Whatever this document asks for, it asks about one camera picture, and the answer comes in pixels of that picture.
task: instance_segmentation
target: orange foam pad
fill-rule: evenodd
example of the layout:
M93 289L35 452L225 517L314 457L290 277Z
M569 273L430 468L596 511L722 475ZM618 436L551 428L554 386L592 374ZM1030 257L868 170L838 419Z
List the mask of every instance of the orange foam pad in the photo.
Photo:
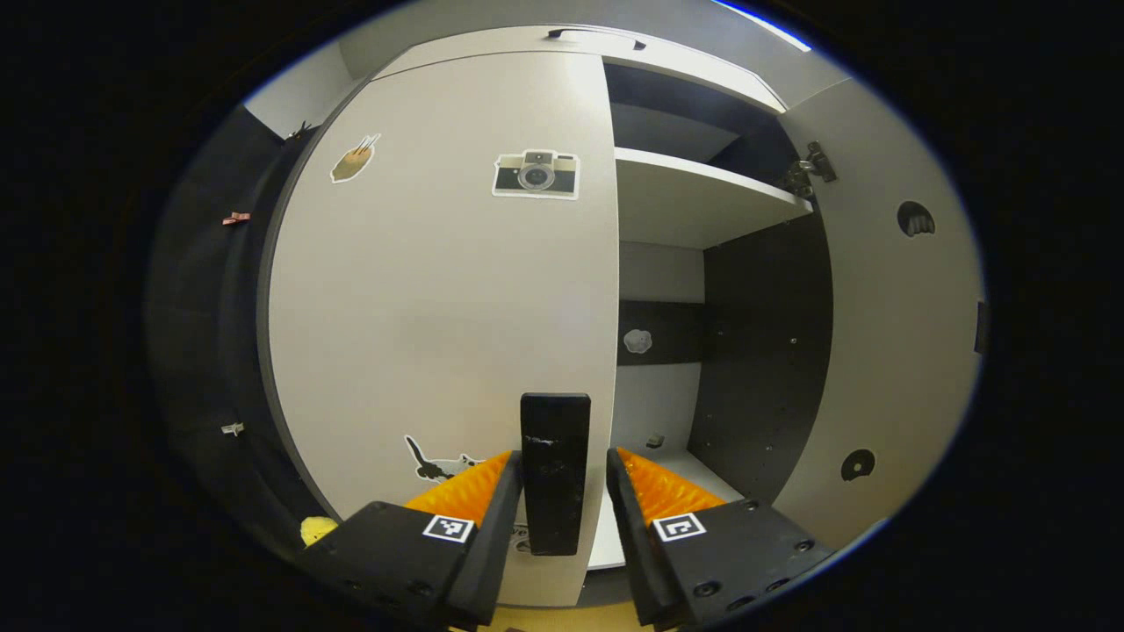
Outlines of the orange foam pad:
M700 512L726 502L686 478L624 448L617 448L632 480L644 524L653 520Z
M508 450L473 466L406 504L408 509L471 520L483 525L496 485L511 457Z

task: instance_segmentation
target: white cabinet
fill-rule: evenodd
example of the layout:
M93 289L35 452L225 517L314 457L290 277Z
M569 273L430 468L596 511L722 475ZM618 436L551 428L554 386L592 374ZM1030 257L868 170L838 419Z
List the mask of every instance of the white cabinet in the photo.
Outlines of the white cabinet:
M405 435L432 459L488 458L519 448L522 394L590 396L578 554L534 558L513 547L506 604L573 605L587 565L619 563L602 505L615 392L637 394L635 405L616 400L618 421L635 426L617 434L638 441L641 422L660 417L676 446L654 460L738 497L686 450L697 383L656 386L660 376L697 382L698 364L629 367L632 381L616 388L620 242L632 243L628 252L691 251L664 253L661 261L687 268L669 272L674 283L642 290L645 300L699 303L703 250L814 210L772 184L776 163L759 161L754 177L620 146L606 69L711 88L752 115L718 103L722 111L703 123L717 130L711 137L751 119L747 127L760 129L765 117L785 143L803 150L821 142L839 173L831 183L813 178L831 240L831 364L807 446L781 479L780 511L836 548L891 514L951 440L978 369L971 337L982 287L963 211L924 145L853 81L786 110L756 75L728 62L643 35L565 25L409 48L329 121L294 175L263 274L263 353L292 457L342 518L373 499L401 504L433 486L415 473ZM680 98L660 116L632 121L672 120L697 105ZM341 160L352 152L354 162L364 138L377 138L361 153L370 157L341 178ZM498 177L516 182L520 171L500 156L525 151L577 157L574 196L495 195ZM699 154L699 143L690 152ZM897 229L894 215L907 199L940 216L935 238ZM643 400L655 390L664 398ZM690 404L664 405L671 394ZM660 415L641 414L655 406ZM874 451L879 478L841 481L840 463L854 448Z

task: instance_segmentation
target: black circular hole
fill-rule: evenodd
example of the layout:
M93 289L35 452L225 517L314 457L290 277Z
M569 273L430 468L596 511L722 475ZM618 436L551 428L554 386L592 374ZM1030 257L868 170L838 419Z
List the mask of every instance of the black circular hole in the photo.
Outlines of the black circular hole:
M709 597L718 590L722 590L722 584L718 584L717 581L704 581L695 587L695 596Z
M737 608L740 608L740 607L742 607L744 605L747 605L750 603L753 603L755 601L758 601L758 598L754 597L753 595L746 595L746 596L742 597L741 599L734 599L733 602L729 602L728 606L726 606L726 612L735 611L735 610L737 610Z
M417 579L410 581L406 589L415 595L418 595L419 597L428 597L429 595L433 595L433 587L425 581L418 581Z
M898 227L907 237L914 237L922 233L936 233L933 214L913 200L906 200L898 207Z

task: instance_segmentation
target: white shelf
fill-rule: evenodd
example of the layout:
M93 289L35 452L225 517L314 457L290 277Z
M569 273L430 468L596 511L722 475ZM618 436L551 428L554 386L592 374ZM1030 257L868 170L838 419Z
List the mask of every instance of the white shelf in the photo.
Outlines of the white shelf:
M668 468L727 503L744 498L690 452L672 452L661 455L643 454L643 457ZM589 570L615 568L624 566L624 563L625 553L620 549L617 520L613 515L613 500L606 490L601 494L601 513L597 520L597 534L593 535L593 550L589 556Z
M705 250L812 213L788 191L715 166L616 148L620 241Z

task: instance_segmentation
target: cabinet door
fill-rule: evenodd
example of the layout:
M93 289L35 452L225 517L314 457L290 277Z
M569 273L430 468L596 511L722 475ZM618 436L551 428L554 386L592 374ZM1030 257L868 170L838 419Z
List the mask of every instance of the cabinet door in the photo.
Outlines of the cabinet door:
M361 171L337 168L375 135ZM526 150L577 156L577 199L493 195L498 157ZM578 554L513 544L501 603L573 605L586 574L613 413L615 173L599 57L459 58L356 94L273 227L263 278L275 413L338 517L408 502L436 485L422 475L518 450L524 392L591 398Z
M796 147L818 141L839 180L812 177L831 253L832 350L816 423L776 506L839 548L892 515L960 426L981 359L980 256L936 157L870 90L843 81L780 121ZM924 207L935 231L907 236L903 202ZM873 469L845 480L856 450L873 453Z

